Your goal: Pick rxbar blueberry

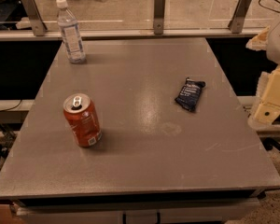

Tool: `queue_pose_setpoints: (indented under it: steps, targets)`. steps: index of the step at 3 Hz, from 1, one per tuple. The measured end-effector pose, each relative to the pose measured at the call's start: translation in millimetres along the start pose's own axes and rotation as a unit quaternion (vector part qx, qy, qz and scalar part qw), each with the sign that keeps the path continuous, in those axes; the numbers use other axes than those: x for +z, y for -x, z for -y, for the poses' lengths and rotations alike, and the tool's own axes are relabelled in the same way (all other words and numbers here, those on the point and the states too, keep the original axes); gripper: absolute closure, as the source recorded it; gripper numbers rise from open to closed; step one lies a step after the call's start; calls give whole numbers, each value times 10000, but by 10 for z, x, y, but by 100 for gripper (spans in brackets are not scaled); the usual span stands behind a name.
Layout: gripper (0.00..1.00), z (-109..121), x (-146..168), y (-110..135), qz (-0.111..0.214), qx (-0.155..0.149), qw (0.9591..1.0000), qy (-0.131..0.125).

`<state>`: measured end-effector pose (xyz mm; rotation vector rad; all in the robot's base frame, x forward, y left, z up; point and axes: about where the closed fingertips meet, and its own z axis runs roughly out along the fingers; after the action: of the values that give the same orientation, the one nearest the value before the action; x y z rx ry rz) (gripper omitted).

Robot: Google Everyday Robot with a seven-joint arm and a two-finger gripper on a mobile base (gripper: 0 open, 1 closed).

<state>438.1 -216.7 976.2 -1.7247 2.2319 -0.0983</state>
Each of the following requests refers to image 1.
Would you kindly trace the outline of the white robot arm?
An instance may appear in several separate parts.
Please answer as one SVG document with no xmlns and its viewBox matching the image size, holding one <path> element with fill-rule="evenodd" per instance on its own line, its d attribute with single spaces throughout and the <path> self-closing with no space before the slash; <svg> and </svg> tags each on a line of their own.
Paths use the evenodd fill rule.
<svg viewBox="0 0 280 224">
<path fill-rule="evenodd" d="M 255 102 L 250 110 L 248 124 L 253 129 L 264 129 L 280 116 L 280 13 L 272 24 L 251 38 L 246 47 L 265 50 L 268 60 L 277 64 L 271 72 L 259 77 Z"/>
</svg>

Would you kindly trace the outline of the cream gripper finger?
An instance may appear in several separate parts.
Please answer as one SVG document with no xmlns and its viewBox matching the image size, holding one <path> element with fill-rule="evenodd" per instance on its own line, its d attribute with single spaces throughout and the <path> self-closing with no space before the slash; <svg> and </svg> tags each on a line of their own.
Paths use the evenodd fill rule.
<svg viewBox="0 0 280 224">
<path fill-rule="evenodd" d="M 258 130 L 271 125 L 280 116 L 280 65 L 271 73 L 262 72 L 248 124 Z"/>
<path fill-rule="evenodd" d="M 270 27 L 266 27 L 259 34 L 249 39 L 245 47 L 254 51 L 266 50 L 268 44 L 269 29 Z"/>
</svg>

